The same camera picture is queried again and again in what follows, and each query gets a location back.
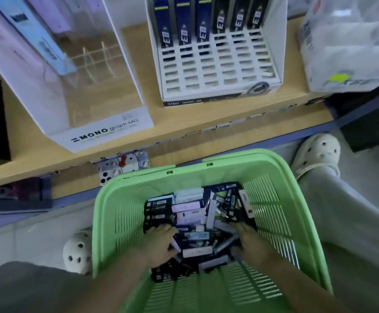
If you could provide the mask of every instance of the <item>basket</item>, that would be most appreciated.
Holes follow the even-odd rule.
[[[143,236],[143,209],[148,198],[231,181],[238,181],[246,190],[259,231],[279,253],[333,292],[301,190],[287,163],[265,149],[212,157],[180,168],[165,166],[131,172],[110,180],[95,202],[94,277]],[[148,271],[122,307],[122,312],[275,311],[289,311],[286,299],[267,276],[244,262],[156,284]]]

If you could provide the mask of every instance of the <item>floor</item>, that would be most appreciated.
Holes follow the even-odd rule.
[[[379,147],[354,154],[339,132],[342,178],[379,207]],[[291,163],[301,141],[273,150]],[[0,265],[12,260],[64,268],[62,248],[76,231],[92,225],[94,200],[67,206],[0,228]]]

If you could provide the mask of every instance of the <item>pant leg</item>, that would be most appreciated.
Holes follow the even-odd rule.
[[[313,169],[298,183],[320,240],[379,267],[379,209],[331,168]]]

